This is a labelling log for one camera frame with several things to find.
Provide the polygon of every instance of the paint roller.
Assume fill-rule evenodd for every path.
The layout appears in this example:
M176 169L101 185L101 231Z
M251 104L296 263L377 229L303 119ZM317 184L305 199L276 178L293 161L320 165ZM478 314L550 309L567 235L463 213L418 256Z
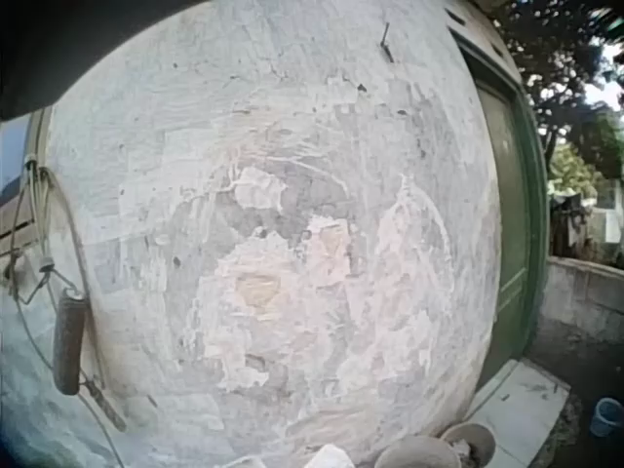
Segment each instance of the paint roller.
M57 311L52 373L60 393L76 395L80 387L82 335L91 302L86 296L64 289Z

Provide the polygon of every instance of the green door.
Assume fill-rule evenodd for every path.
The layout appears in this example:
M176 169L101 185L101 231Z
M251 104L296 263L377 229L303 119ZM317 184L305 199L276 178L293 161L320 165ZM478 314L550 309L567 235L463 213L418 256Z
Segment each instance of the green door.
M512 357L524 348L524 301L527 288L528 215L527 194L521 151L514 132L511 103L503 96L477 83L486 114L491 140L502 224L500 284L496 317L480 385L490 380Z

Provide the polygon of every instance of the bucket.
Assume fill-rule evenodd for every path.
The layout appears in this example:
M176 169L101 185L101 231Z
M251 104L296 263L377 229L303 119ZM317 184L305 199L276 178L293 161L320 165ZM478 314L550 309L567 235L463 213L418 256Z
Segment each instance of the bucket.
M451 426L442 435L442 440L451 446L453 443L465 441L470 446L471 459L475 461L471 466L478 468L488 466L496 452L496 440L493 434L486 426L476 422L462 422Z
M428 436L407 436L388 447L374 468L461 468L449 444Z
M606 437L623 424L624 407L617 400L602 398L596 404L589 430L596 437Z

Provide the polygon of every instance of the white wall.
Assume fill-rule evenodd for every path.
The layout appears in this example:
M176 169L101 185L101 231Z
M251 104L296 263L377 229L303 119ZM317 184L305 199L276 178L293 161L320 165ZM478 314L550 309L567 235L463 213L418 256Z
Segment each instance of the white wall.
M55 106L47 164L84 245L127 466L298 467L327 442L361 462L461 415L488 349L499 212L448 20L427 1L213 1ZM52 252L75 278L68 239L58 217ZM50 352L40 299L27 318ZM24 459L107 466L5 293L2 311L3 434Z

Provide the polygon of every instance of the house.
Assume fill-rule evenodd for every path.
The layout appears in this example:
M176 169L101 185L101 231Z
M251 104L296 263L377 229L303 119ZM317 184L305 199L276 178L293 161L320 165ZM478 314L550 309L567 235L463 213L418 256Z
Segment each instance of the house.
M299 467L327 442L370 461L461 418L527 344L547 205L520 83L467 1L202 3L33 114L51 225L28 194L16 223L5 203L0 266L15 243L26 297L47 258L78 289L84 263L80 364L124 420L94 406L127 466ZM5 440L110 466L10 289ZM51 357L45 288L21 307Z

